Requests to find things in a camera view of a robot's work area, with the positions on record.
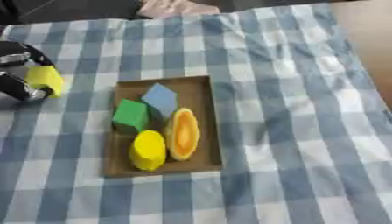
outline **checkered tablecloth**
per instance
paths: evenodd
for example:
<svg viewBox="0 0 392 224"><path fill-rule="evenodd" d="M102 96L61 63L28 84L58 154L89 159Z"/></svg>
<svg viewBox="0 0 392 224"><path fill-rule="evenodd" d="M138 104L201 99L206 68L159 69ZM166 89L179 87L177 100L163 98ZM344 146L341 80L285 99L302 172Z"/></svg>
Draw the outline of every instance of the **checkered tablecloth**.
<svg viewBox="0 0 392 224"><path fill-rule="evenodd" d="M3 223L391 221L391 114L327 4L15 25L5 39L42 49L66 86L0 109ZM102 177L117 81L207 74L222 172Z"/></svg>

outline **wooden tray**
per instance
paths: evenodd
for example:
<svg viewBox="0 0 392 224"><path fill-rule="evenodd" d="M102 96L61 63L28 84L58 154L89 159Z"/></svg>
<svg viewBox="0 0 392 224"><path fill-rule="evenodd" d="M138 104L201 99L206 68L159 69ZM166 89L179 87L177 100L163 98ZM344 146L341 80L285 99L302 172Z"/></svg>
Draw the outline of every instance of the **wooden tray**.
<svg viewBox="0 0 392 224"><path fill-rule="evenodd" d="M221 150L216 130L214 104L208 76L185 77L161 80L120 81L115 88L115 107L123 98L140 101L141 96L154 83L165 85L177 93L179 107L187 107L198 118L200 140L197 150L186 161L175 161L168 153L166 163L156 171L140 171L128 158L128 148L135 136L117 132L111 126L105 149L103 173L106 177L132 177L159 175L167 172L201 172L221 168ZM150 116L150 129L162 131L165 126Z"/></svg>

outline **foam block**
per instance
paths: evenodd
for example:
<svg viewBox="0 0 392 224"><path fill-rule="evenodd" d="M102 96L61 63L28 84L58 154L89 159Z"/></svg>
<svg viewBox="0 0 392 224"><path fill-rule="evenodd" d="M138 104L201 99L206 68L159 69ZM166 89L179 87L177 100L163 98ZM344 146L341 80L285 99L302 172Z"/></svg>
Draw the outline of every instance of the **foam block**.
<svg viewBox="0 0 392 224"><path fill-rule="evenodd" d="M32 66L24 78L32 88L51 88L50 97L60 97L63 78L53 66Z"/></svg>
<svg viewBox="0 0 392 224"><path fill-rule="evenodd" d="M113 116L113 124L123 133L134 134L144 130L149 122L147 105L123 99Z"/></svg>
<svg viewBox="0 0 392 224"><path fill-rule="evenodd" d="M159 83L149 89L142 101L149 105L153 116L164 121L177 109L177 94Z"/></svg>

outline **table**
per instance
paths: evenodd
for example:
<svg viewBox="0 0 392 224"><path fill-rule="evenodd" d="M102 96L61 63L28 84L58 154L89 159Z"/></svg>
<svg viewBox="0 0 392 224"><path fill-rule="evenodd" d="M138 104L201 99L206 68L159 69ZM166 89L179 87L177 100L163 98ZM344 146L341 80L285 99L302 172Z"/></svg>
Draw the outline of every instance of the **table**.
<svg viewBox="0 0 392 224"><path fill-rule="evenodd" d="M332 3L332 10L392 108L392 1Z"/></svg>

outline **yellow object in gripper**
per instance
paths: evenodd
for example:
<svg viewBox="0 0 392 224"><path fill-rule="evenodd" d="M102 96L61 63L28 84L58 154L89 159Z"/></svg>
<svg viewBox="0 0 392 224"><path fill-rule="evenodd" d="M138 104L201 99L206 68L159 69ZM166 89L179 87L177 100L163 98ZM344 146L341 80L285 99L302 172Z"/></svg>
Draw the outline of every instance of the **yellow object in gripper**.
<svg viewBox="0 0 392 224"><path fill-rule="evenodd" d="M50 97L60 97L64 80L53 66L32 66L24 78L32 88L50 88Z"/></svg>

